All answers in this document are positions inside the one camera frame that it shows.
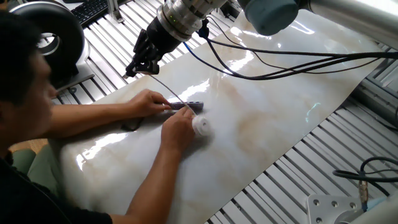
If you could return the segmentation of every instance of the marble-patterned sheet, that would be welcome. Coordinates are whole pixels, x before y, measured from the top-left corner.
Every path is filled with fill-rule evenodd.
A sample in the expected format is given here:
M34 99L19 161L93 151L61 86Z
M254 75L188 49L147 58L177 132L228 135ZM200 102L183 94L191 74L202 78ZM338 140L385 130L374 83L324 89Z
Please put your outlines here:
M310 52L374 52L367 37L301 11L286 30L272 37L256 34L241 15L227 34L248 47ZM224 37L216 40L227 42ZM216 45L221 58L235 71L262 75L276 71L251 52ZM218 66L208 45L194 51ZM281 67L314 57L261 54ZM325 70L348 68L360 60ZM181 163L169 223L203 223L248 183L268 168L316 125L332 113L377 63L327 75L300 74L269 81L248 81L223 75L187 54L163 66L157 78L186 101L204 101L215 135L197 139ZM119 103L148 88L170 101L177 99L150 77L99 100ZM95 130L72 140L62 151L67 190L81 207L123 214L145 179L160 144L167 114L146 119L133 133L120 124Z

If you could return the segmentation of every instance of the black cable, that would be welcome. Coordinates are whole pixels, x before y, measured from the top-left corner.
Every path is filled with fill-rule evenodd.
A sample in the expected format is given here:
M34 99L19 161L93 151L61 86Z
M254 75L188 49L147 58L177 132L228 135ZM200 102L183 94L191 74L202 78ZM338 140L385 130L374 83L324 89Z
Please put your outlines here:
M368 163L370 163L370 162L372 162L372 161L387 161L387 162L390 162L390 163L392 163L392 164L398 165L398 161L395 160L395 159L390 159L390 158L382 157L382 156L375 156L375 157L371 157L371 158L369 158L369 159L366 159L366 160L362 163L361 168L360 168L359 171L364 172L364 169L365 169L366 164L368 164Z
M384 124L384 122L380 121L377 116L373 116L373 114L367 112L366 110L362 109L365 113L367 113L369 116L371 116L373 119L375 119L379 124L383 125L384 127L386 127L387 129L390 129L391 131L398 131L398 128L395 128L393 126L389 126L388 124ZM397 121L397 113L398 113L398 107L396 109L396 112L394 113L394 119L396 122Z
M378 183L375 183L373 181L368 181L368 183L379 189L386 197L390 196L390 193L386 191L383 187L381 187Z
M368 172L368 173L364 173L364 174L377 174L377 173L380 173L380 172L387 172L387 171L398 172L398 169L383 169L383 170L378 170L378 171L374 171L374 172Z
M337 177L343 177L352 180L363 180L363 181L373 181L381 183L393 183L398 182L398 177L366 177L364 175L355 174L353 172L345 170L334 170L333 175Z
M290 70L293 70L293 69L296 69L296 68L306 67L306 66L309 66L309 65L312 65L312 64L316 64L316 63L320 63L320 62L327 62L327 61L330 61L330 60L335 60L335 58L330 57L330 58L324 58L324 59L321 59L321 60L317 60L317 61L314 61L314 62L305 63L305 64L302 64L302 65L297 65L297 66L295 66L295 67L288 68L288 69L286 69L286 70L282 70L282 71L279 71L279 72L270 73L270 74L268 74L268 75L262 75L262 76L258 76L258 77L245 77L245 76L240 75L240 74L238 74L238 73L236 73L236 72L234 72L235 74L227 73L227 72L225 72L225 71L223 71L223 70L221 70L221 69L219 69L219 68L217 68L217 67L215 67L215 66L209 64L208 62L206 62L206 61L202 60L200 57L198 57L195 53L193 53L193 52L191 51L191 49L189 48L189 46L188 46L186 43L184 43L184 45L186 46L186 48L188 49L188 51L189 51L197 60L199 60L200 62L204 63L205 65L207 65L207 66L209 66L209 67L211 67L211 68L213 68L213 69L215 69L215 70L217 70L217 71L219 71L219 72L221 72L221 73L224 73L224 74L227 74L227 75L231 75L231 76L237 77L237 78L247 79L247 80L271 80L271 79L275 79L275 78L283 78L283 77L295 75L295 74L298 74L298 73L302 73L302 72L311 71L311 70L314 70L314 69L318 69L318 68L323 68L323 67L326 67L326 66L334 65L334 64L336 64L336 63L341 63L341 62L345 62L345 61L349 61L349 60L361 59L361 57L357 57L357 58L343 58L342 60L335 61L335 62L328 63L328 64L322 64L322 65L319 65L319 66L317 66L317 67L310 67L310 68L306 68L306 69L304 69L304 70L294 71L294 72L292 72L292 73L288 73L288 74L281 75L281 76L274 76L274 77L270 77L270 78L264 78L264 77L269 77L269 76L272 76L272 75L275 75L275 74L278 74L278 73L283 73L283 72L286 72L286 71L290 71Z
M298 73L307 72L307 71L311 71L311 70L314 70L314 69L327 67L327 66L334 65L334 64L337 64L337 63L341 63L341 62L347 62L347 61L350 61L350 60L357 60L357 59L366 58L366 57L373 57L373 55L378 54L378 52L376 52L376 53L370 52L370 53L351 54L349 57L340 57L340 56L338 56L338 57L324 58L322 60L317 60L317 61L314 61L314 62L309 62L309 63L306 63L306 64L302 64L302 65L297 65L296 67L292 67L292 68L289 68L289 69L286 69L286 70L281 70L281 71L278 71L278 72L270 73L270 74L267 74L267 75L260 75L260 76L256 76L256 77L247 77L247 76L241 75L241 74L239 74L239 73L237 73L235 71L232 71L222 61L220 56L217 54L216 50L213 47L213 44L211 43L211 40L210 39L206 39L206 40L207 40L207 42L208 42L208 44L210 46L211 51L214 53L214 55L217 58L217 60L219 61L219 63L225 69L230 71L232 73L232 76L237 77L237 78L247 79L247 80L271 80L271 79L276 79L276 78L284 78L284 77L289 77L291 75L295 75L295 74L298 74ZM294 70L293 72L282 74L282 75L277 75L277 74L280 74L280 73L284 73L286 71L293 70L295 68L306 67L306 66L309 66L311 64L325 62L325 61L330 61L330 60L334 60L334 61L328 62L328 63L323 63L321 65L316 65L316 66L309 67L309 68L304 68L304 69L301 69L301 70Z
M188 49L188 51L192 54L192 56L194 56L198 61L200 61L201 63L204 63L205 65L209 66L210 68L217 70L221 73L227 74L227 75L231 75L228 72L224 72L221 69L217 68L216 66L210 65L209 63L205 62L204 60L202 60L200 57L198 57L195 53L192 52L191 48L189 48L189 46L187 45L187 43L183 43L185 45L185 47Z
M258 52L258 53L267 53L267 54L287 54L287 55L305 55L305 56L319 56L319 57L350 57L350 56L358 56L358 55L364 55L367 54L369 56L367 57L372 57L372 58L393 58L393 59L398 59L398 53L397 52L365 52L365 53L352 53L352 54L331 54L331 53L311 53L311 52L289 52L289 51L275 51L275 50L259 50L259 49L252 49L249 47L241 47L241 46L235 46L231 44L226 44L222 42L218 42L215 40L211 40L207 37L205 37L206 40L210 41L213 44L218 44L222 45L225 47L231 47L235 49L241 49L241 50L250 50L253 52Z
M236 44L236 45L238 45L238 46L244 47L243 45L241 45L241 44L239 44L239 43L236 43L235 41L231 40L231 39L226 35L226 33L223 31L223 29L220 27L220 25L218 25L218 23L217 23L212 17L207 17L207 18L208 18L208 19L211 19L211 20L216 24L216 26L217 26L217 27L219 28L219 30L223 33L223 35L225 36L225 38L227 38L231 43L234 43L234 44ZM263 61L263 60L260 58L260 56L259 56L256 52L254 52L254 51L251 51L251 52L252 52L264 65L268 65L268 66L273 67L273 68L288 69L288 68L280 67L280 66L277 66L277 65L271 65L271 64L269 64L269 63ZM370 62L364 63L364 64L362 64L362 65L358 65L358 66L351 67L351 68L345 68L345 69L330 71L330 72L303 72L303 73L308 73L308 74L329 74L329 73L336 73L336 72L345 72L345 71L348 71L348 70L352 70L352 69L356 69L356 68L361 68L361 67L366 66L366 65L369 65L370 63L373 63L373 62L375 62L375 61L377 61L377 60L379 60L379 58L376 58L376 59L374 59L374 60L372 60L372 61L370 61Z

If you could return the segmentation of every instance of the finger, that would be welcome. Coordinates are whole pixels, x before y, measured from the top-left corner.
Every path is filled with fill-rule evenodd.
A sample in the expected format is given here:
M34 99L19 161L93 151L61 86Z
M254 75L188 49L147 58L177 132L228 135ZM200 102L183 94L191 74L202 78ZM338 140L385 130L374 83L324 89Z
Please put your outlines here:
M154 104L153 105L154 109L158 112L163 112L165 110L171 110L172 107L169 105L162 105L162 104Z
M185 112L189 110L186 106L184 106L183 108L181 108L179 111L176 112L175 115L177 116L184 116Z
M163 103L165 105L170 105L170 103L164 98L164 96L158 92L152 91L151 97L155 103Z
M186 118L192 118L193 112L191 109L188 108L188 110L186 110L186 112L184 113L184 117Z

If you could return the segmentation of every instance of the metal bracket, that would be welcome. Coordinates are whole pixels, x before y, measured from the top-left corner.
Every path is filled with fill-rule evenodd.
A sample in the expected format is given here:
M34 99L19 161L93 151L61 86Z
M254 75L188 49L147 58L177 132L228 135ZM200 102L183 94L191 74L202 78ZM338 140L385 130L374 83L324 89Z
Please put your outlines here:
M124 22L124 19L119 11L118 0L108 0L108 11L111 17L118 23Z
M354 197L310 195L307 207L310 224L350 223L363 214L361 201Z

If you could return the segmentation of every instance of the white spool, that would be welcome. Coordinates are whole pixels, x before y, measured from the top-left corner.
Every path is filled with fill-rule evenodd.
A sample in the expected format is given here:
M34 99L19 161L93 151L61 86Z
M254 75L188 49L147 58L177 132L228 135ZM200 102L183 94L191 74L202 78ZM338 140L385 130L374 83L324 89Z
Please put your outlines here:
M212 134L210 122L204 116L196 116L192 120L192 127L196 135L209 136Z

